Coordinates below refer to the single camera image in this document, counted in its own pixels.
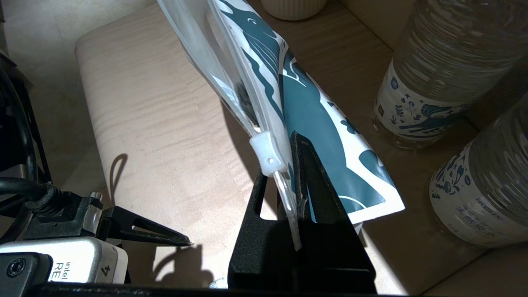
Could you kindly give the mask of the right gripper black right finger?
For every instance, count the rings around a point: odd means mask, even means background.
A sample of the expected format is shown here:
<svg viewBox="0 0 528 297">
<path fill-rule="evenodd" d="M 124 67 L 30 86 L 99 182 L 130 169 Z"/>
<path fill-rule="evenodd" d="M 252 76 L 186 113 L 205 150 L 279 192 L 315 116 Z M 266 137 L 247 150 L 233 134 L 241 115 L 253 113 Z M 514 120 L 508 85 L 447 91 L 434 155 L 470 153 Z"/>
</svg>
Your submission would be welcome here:
<svg viewBox="0 0 528 297">
<path fill-rule="evenodd" d="M 302 248 L 296 289 L 375 289 L 376 272 L 311 141 L 292 134 Z"/>
</svg>

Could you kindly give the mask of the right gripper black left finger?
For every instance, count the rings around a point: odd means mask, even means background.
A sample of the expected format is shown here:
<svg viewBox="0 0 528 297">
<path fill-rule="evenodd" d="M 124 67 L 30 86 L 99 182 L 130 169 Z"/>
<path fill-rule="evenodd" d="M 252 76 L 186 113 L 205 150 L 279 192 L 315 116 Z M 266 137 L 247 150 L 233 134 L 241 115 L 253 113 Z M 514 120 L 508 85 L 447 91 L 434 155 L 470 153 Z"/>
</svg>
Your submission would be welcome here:
<svg viewBox="0 0 528 297">
<path fill-rule="evenodd" d="M 258 172 L 228 265 L 229 289 L 292 289 L 297 265 L 288 220 L 260 217 L 268 177 Z"/>
</svg>

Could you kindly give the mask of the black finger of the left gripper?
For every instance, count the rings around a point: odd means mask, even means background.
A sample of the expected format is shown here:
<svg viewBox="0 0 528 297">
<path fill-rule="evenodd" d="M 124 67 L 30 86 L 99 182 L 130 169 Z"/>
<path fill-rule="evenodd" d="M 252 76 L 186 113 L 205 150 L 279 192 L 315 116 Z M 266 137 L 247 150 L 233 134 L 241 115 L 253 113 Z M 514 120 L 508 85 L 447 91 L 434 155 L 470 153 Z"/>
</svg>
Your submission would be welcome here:
<svg viewBox="0 0 528 297">
<path fill-rule="evenodd" d="M 175 247 L 192 245 L 186 235 L 118 206 L 103 211 L 103 239 L 108 238 Z"/>
</svg>

